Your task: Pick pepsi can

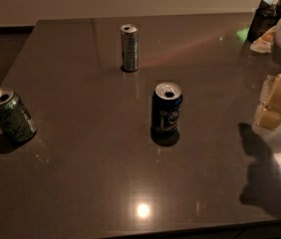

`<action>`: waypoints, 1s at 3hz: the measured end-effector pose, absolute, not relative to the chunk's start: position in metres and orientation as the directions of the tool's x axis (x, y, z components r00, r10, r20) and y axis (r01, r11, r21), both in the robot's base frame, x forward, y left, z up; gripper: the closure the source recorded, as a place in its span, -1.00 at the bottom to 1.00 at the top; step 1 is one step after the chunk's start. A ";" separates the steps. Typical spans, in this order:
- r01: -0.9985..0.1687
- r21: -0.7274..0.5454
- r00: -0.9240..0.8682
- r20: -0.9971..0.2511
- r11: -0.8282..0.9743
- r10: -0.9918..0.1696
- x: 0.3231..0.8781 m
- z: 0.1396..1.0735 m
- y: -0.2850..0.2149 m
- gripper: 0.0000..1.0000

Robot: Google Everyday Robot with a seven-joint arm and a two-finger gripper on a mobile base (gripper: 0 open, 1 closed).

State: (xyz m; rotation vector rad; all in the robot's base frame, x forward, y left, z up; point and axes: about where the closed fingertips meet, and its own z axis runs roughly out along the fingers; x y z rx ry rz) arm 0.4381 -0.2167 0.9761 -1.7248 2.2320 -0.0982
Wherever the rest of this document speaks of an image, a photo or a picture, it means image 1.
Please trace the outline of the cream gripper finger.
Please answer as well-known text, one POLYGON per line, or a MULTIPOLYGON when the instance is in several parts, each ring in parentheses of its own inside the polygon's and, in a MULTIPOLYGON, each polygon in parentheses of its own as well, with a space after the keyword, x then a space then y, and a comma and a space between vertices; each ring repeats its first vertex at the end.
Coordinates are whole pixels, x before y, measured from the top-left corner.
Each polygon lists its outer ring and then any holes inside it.
POLYGON ((254 124, 270 130, 276 129, 281 124, 281 113, 259 105, 254 115, 254 124))

